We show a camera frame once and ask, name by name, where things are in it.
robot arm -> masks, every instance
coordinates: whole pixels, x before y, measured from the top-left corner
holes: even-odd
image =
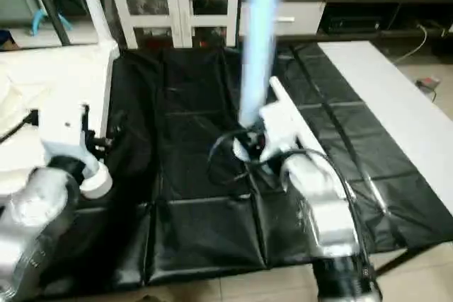
[[[86,148],[88,108],[50,105],[40,111],[47,165],[36,168],[0,216],[0,301],[33,297],[80,195],[95,199],[112,186],[108,169]]]
[[[347,183],[321,157],[324,150],[276,77],[270,85],[277,102],[260,109],[265,127],[265,148],[260,163],[279,154],[282,186],[299,202],[298,217],[304,226],[318,282],[320,301],[381,300],[353,218]]]
[[[304,149],[321,155],[324,152],[276,78],[272,77],[270,84],[278,101],[264,106],[275,50],[273,30],[278,1],[248,0],[250,13],[244,43],[239,124],[249,129],[263,121],[266,144],[260,163],[274,155],[291,155],[282,160],[281,181],[300,203],[299,217],[303,219],[301,225],[305,226],[309,250],[318,258],[314,262],[314,274],[320,300],[380,301],[362,235],[357,232],[353,207],[350,199],[345,199],[351,195],[349,188],[328,164],[328,158],[304,154]],[[237,140],[234,152],[242,160],[251,155]]]

floor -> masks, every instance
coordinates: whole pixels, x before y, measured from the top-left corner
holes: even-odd
[[[379,48],[385,54],[390,53],[385,47]],[[453,60],[449,64],[429,52],[425,50],[425,53],[422,51],[422,54],[405,59],[398,68],[411,80],[426,76],[440,79],[435,104],[453,119]],[[400,253],[373,255],[372,261],[378,267]],[[453,245],[437,246],[379,278],[379,284],[385,302],[453,302]],[[115,296],[78,298],[77,302],[135,302],[146,295],[156,296],[163,302],[314,302],[317,301],[317,288],[310,266],[299,266],[152,287]]]

black table cover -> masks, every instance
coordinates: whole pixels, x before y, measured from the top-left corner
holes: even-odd
[[[280,52],[273,74],[350,183],[369,251],[453,239],[452,216],[321,49]],[[109,114],[110,126],[126,114],[107,159],[114,187],[80,203],[42,277],[43,297],[310,262],[297,205],[281,188],[207,179],[211,145],[236,128],[240,76],[231,50],[122,51]],[[229,149],[213,162],[219,176],[242,171]]]

table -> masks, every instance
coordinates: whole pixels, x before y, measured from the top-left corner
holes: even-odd
[[[408,248],[404,260],[453,239],[449,200],[431,178],[440,170],[424,168],[417,153],[406,150],[415,147],[410,138],[387,132],[397,129],[390,108],[403,113],[408,102],[429,114],[424,132],[441,127],[446,136],[452,123],[375,48],[357,42],[303,45],[294,54],[280,49],[273,74],[348,179],[370,252]],[[122,52],[113,66],[109,118],[127,113],[125,135],[106,161],[114,186],[101,200],[81,203],[43,277],[42,297],[311,261],[291,197],[258,176],[231,187],[207,179],[212,143],[235,127],[240,75],[241,55],[231,50]],[[388,77],[396,78],[392,84],[400,91],[379,85]],[[387,103],[401,96],[408,102],[380,104],[378,95],[363,89],[365,82],[377,93],[385,90]],[[407,131],[424,116],[405,119]],[[230,176],[241,164],[225,149],[213,169]]]
[[[110,77],[118,56],[114,41],[98,45],[3,52],[0,70],[10,80],[7,100],[0,103],[1,130],[14,126],[32,108],[48,100],[87,103],[89,128],[100,137],[107,129]],[[44,165],[44,150],[34,127],[24,127],[0,145],[0,202],[26,182],[32,168]]]

black cable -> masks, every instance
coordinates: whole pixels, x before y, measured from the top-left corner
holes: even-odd
[[[230,178],[228,180],[216,180],[214,177],[212,177],[211,167],[212,167],[212,158],[214,157],[214,155],[217,154],[217,149],[223,143],[225,143],[225,141],[228,141],[229,139],[234,140],[236,137],[241,136],[242,134],[249,133],[250,131],[251,131],[251,129],[237,129],[237,130],[227,132],[227,133],[221,135],[219,138],[217,138],[215,143],[211,146],[210,152],[208,153],[208,157],[207,157],[206,172],[207,172],[207,177],[212,184],[230,185],[234,182],[237,182],[238,180],[240,180],[242,178],[245,178],[249,174],[249,171],[247,170],[247,171],[242,172],[239,175],[236,175],[233,178]]]
[[[22,127],[27,124],[25,121],[25,118],[17,124],[15,127],[13,127],[11,130],[9,130],[7,133],[5,133],[3,136],[0,137],[0,144],[2,144],[4,141],[6,141],[8,138],[12,137],[17,131],[22,129]]]
[[[333,126],[335,127],[335,129],[337,130],[338,134],[340,135],[341,140],[343,141],[343,143],[344,143],[344,145],[346,147],[346,150],[348,151],[348,153],[349,153],[349,155],[351,157],[352,162],[355,164],[357,170],[359,171],[360,177],[364,181],[364,184],[366,185],[367,189],[374,195],[375,199],[377,201],[379,201],[376,198],[376,195],[374,193],[374,189],[373,189],[374,188],[374,184],[373,184],[373,182],[371,180],[371,176],[369,175],[368,170],[366,169],[365,164],[363,163],[362,159],[359,157],[358,153],[356,152],[355,147],[353,146],[351,139],[346,134],[346,131],[344,130],[342,124],[340,123],[340,121],[336,117],[336,114],[334,113],[333,108],[330,106],[327,98],[323,94],[322,90],[319,88],[318,84],[316,84],[316,82],[312,79],[312,77],[311,77],[308,69],[306,68],[305,64],[299,58],[299,55],[297,54],[297,51],[292,46],[289,46],[289,50],[291,51],[291,53],[292,53],[292,55],[294,57],[294,60],[296,61],[297,65],[299,66],[300,71],[302,72],[302,75],[304,76],[304,78],[306,79],[308,84],[310,85],[311,89],[315,92],[315,94],[317,95],[318,99],[321,101],[322,108],[324,109],[324,111],[328,115],[329,119],[331,120]],[[391,229],[392,236],[395,238],[396,243],[400,247],[407,246],[406,239],[403,237],[403,235],[401,234],[401,232],[398,229],[398,226],[394,222],[393,214],[390,211],[383,210],[383,209],[382,209],[382,212],[390,221],[389,226],[390,226],[390,229]]]
[[[12,137],[17,131],[23,128],[25,124],[38,125],[38,111],[31,110],[28,115],[26,115],[21,122],[19,122],[15,127],[7,131],[3,136],[0,137],[0,144],[5,142],[7,139]]]

